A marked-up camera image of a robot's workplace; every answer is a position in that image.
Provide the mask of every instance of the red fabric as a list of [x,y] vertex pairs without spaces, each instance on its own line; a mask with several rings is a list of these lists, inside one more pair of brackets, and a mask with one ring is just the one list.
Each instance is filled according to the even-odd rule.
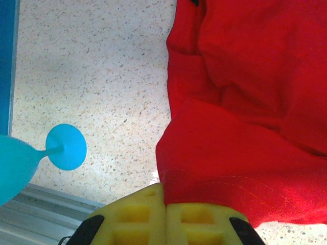
[[327,1],[178,0],[165,203],[327,223]]

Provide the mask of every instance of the blue panel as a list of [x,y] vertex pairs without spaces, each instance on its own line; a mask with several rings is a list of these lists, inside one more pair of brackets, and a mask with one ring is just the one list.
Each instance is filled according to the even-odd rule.
[[10,135],[19,0],[0,0],[0,134]]

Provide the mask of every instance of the speckled floor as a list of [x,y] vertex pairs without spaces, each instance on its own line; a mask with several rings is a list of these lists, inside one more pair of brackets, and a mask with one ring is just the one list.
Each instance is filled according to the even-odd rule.
[[[170,114],[166,37],[175,0],[21,0],[13,136],[43,149],[60,123],[88,155],[64,172],[44,159],[32,183],[109,203],[157,182]],[[327,227],[269,223],[268,245],[327,244]]]

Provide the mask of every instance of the red cloth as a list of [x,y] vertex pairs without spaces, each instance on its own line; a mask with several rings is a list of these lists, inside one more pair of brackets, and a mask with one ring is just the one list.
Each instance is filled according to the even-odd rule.
[[178,0],[165,203],[327,223],[327,1]]

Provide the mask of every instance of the plastic wine glass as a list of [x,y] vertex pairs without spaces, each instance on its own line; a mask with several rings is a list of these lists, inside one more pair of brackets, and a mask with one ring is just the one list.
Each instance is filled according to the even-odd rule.
[[78,168],[86,157],[86,142],[72,125],[60,124],[46,137],[38,151],[19,139],[0,135],[0,206],[13,199],[33,178],[42,158],[62,170]]

